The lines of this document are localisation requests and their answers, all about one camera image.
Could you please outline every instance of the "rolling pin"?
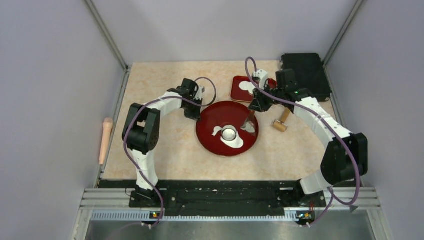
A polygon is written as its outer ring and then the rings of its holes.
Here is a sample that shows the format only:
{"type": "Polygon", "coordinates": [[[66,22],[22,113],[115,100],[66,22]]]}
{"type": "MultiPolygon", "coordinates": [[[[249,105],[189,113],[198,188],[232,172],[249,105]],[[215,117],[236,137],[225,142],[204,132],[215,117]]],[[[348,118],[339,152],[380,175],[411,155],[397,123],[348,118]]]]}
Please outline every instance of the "rolling pin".
{"type": "Polygon", "coordinates": [[[103,163],[105,162],[113,127],[114,120],[110,117],[106,117],[103,122],[103,136],[101,137],[100,156],[98,158],[98,162],[100,163],[100,165],[103,165],[103,163]]]}
{"type": "Polygon", "coordinates": [[[272,124],[272,126],[279,130],[280,132],[285,132],[288,128],[288,126],[286,124],[284,124],[287,120],[287,118],[289,118],[290,115],[290,110],[288,108],[284,109],[284,112],[282,113],[282,117],[280,120],[274,120],[274,123],[272,124]]]}

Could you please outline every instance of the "gray panel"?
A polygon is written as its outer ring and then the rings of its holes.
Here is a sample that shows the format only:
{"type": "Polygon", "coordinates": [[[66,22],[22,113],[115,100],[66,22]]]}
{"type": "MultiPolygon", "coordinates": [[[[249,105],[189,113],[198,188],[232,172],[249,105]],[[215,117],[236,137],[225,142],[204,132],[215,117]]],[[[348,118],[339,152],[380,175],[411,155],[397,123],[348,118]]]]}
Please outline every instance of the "gray panel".
{"type": "Polygon", "coordinates": [[[0,25],[0,239],[69,239],[123,72],[82,0],[2,0],[0,25]]]}
{"type": "MultiPolygon", "coordinates": [[[[104,240],[129,222],[91,221],[86,240],[104,240]]],[[[373,240],[365,212],[328,212],[311,228],[299,228],[290,222],[162,222],[149,230],[133,225],[117,233],[125,240],[373,240]]]]}
{"type": "Polygon", "coordinates": [[[356,0],[94,0],[127,63],[325,57],[356,0]]]}
{"type": "Polygon", "coordinates": [[[369,170],[394,239],[422,239],[424,1],[368,1],[328,65],[347,127],[369,141],[369,170]]]}

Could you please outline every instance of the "gray floor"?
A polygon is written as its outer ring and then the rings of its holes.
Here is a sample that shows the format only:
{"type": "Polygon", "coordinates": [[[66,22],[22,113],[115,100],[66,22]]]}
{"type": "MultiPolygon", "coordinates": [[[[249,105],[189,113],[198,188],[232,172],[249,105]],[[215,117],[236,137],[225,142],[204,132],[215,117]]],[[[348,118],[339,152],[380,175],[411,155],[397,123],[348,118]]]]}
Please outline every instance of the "gray floor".
{"type": "MultiPolygon", "coordinates": [[[[92,221],[86,240],[105,240],[131,222],[92,221]]],[[[161,222],[132,225],[108,240],[374,240],[366,212],[331,211],[312,228],[293,222],[161,222]]]]}

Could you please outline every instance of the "black case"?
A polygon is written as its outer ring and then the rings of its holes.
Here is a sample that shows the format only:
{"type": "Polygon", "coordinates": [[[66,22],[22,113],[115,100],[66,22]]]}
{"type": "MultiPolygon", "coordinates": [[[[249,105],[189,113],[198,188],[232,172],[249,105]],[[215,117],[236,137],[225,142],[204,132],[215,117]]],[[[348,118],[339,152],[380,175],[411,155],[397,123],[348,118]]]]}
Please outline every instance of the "black case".
{"type": "Polygon", "coordinates": [[[281,56],[282,69],[293,69],[296,81],[309,89],[319,102],[330,99],[331,89],[317,53],[289,53],[281,56]]]}

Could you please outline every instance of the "metal grate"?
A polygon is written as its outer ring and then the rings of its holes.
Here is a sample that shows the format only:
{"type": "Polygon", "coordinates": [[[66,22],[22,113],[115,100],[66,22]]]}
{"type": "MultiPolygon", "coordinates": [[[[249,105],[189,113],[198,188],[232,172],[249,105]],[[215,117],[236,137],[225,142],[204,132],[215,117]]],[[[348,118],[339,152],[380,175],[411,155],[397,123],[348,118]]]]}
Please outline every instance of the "metal grate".
{"type": "MultiPolygon", "coordinates": [[[[168,222],[297,222],[296,211],[285,211],[284,216],[164,216],[168,222]]],[[[92,221],[154,221],[145,210],[95,210],[92,221]]]]}

